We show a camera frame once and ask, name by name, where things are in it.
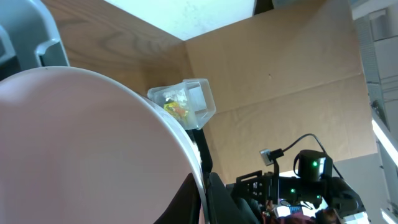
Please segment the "pink bowl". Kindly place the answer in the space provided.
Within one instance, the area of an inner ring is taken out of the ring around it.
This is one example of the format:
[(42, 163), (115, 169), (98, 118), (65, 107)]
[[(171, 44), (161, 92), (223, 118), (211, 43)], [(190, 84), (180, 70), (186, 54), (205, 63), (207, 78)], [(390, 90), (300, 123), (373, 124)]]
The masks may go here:
[(188, 176), (205, 207), (188, 134), (117, 81), (41, 67), (1, 82), (2, 223), (154, 223)]

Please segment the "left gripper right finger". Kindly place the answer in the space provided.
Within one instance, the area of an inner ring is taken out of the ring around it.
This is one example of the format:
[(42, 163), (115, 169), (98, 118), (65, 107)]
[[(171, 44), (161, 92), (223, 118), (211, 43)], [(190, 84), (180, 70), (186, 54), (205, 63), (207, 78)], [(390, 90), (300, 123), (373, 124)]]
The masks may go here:
[(260, 223), (246, 201), (235, 202), (217, 173), (208, 176), (206, 200), (211, 224)]

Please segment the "green snack wrapper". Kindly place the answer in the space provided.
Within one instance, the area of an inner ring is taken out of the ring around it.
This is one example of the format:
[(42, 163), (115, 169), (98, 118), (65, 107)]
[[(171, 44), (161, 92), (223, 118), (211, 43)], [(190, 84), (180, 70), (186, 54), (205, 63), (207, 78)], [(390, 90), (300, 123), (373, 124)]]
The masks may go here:
[(168, 101), (163, 105), (163, 109), (168, 112), (171, 116), (173, 116), (176, 120), (186, 121), (188, 110), (182, 108), (175, 101)]

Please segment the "white tissue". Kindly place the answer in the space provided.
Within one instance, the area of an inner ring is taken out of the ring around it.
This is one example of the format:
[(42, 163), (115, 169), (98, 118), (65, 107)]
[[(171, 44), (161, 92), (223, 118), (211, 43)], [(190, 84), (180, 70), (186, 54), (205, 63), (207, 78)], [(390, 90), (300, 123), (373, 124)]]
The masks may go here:
[(165, 102), (186, 103), (187, 96), (184, 89), (166, 89), (162, 92)]

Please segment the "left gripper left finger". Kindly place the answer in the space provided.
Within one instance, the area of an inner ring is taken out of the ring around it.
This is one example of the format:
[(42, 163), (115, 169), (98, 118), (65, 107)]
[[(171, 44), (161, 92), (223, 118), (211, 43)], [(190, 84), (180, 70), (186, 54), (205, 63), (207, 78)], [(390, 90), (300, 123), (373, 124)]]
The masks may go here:
[(189, 173), (165, 212), (155, 224), (198, 224), (201, 199), (192, 173)]

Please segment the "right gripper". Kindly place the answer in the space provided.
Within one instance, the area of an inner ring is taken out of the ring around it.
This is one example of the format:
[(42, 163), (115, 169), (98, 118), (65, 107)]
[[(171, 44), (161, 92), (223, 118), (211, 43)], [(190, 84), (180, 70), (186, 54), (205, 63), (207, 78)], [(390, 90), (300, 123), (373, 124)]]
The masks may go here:
[(235, 183), (226, 185), (233, 198), (253, 199), (261, 205), (267, 201), (284, 206), (299, 205), (299, 179), (281, 177), (278, 173), (255, 171), (236, 178)]

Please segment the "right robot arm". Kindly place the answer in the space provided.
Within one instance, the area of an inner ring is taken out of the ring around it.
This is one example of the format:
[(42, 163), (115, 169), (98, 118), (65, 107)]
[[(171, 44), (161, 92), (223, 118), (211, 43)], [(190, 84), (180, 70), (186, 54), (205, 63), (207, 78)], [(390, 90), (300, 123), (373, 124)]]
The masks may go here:
[(298, 207), (308, 202), (316, 209), (325, 202), (343, 221), (355, 220), (366, 213), (360, 196), (343, 178), (333, 176), (333, 160), (327, 153), (300, 151), (294, 159), (298, 172), (293, 177), (280, 175), (277, 159), (284, 156), (284, 150), (263, 150), (261, 156), (267, 166), (274, 166), (274, 170), (267, 173), (259, 170), (237, 177), (234, 184), (226, 186), (232, 196), (251, 198), (261, 205), (271, 201)]

